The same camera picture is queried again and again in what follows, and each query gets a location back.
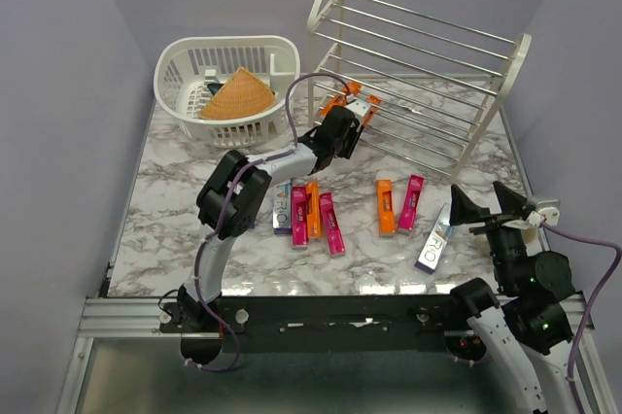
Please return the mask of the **orange toothpaste box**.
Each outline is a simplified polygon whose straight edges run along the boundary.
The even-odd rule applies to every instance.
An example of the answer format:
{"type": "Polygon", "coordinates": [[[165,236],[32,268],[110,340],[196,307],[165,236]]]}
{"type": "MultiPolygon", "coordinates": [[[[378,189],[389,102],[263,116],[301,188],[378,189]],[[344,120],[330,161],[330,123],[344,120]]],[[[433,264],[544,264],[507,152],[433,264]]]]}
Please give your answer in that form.
{"type": "Polygon", "coordinates": [[[345,106],[357,97],[362,85],[355,82],[349,82],[344,86],[332,99],[320,110],[320,115],[325,117],[332,107],[345,106]]]}
{"type": "Polygon", "coordinates": [[[376,182],[376,188],[379,235],[388,237],[396,231],[392,182],[388,179],[380,179],[376,182]]]}
{"type": "Polygon", "coordinates": [[[322,237],[322,222],[319,183],[317,180],[313,180],[306,185],[306,205],[308,238],[309,240],[320,240],[322,237]]]}
{"type": "Polygon", "coordinates": [[[380,98],[376,97],[375,95],[369,95],[366,99],[365,102],[369,104],[369,111],[366,114],[365,119],[363,120],[363,126],[364,127],[368,127],[370,124],[371,119],[373,118],[373,116],[376,114],[378,108],[380,107],[382,101],[380,98]]]}

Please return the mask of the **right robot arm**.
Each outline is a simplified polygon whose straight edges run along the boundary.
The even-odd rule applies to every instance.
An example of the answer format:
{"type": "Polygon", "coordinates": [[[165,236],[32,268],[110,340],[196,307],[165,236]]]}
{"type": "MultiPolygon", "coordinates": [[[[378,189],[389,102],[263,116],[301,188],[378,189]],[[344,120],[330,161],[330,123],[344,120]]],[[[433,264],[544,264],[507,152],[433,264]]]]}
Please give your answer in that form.
{"type": "Polygon", "coordinates": [[[560,202],[527,198],[499,181],[493,183],[501,209],[475,204],[451,187],[452,226],[466,224],[486,238],[498,287],[474,278],[450,292],[449,321],[471,328],[498,365],[504,385],[527,413],[575,413],[569,357],[573,333],[561,303],[572,296],[569,259],[559,253],[527,252],[525,231],[556,224],[560,202]]]}

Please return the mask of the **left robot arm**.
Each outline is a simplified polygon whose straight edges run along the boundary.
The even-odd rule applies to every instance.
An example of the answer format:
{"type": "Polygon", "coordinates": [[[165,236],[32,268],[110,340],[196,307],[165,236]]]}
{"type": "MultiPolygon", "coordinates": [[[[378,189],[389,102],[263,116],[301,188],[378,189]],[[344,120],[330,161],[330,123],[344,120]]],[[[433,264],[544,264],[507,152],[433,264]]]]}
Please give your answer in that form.
{"type": "Polygon", "coordinates": [[[353,100],[332,107],[321,124],[298,137],[282,152],[248,157],[227,152],[196,199],[206,234],[188,280],[177,292],[180,320],[195,331],[208,329],[216,317],[211,303],[222,294],[225,265],[237,237],[256,219],[267,191],[292,178],[327,168],[335,158],[349,158],[370,113],[353,100]]]}

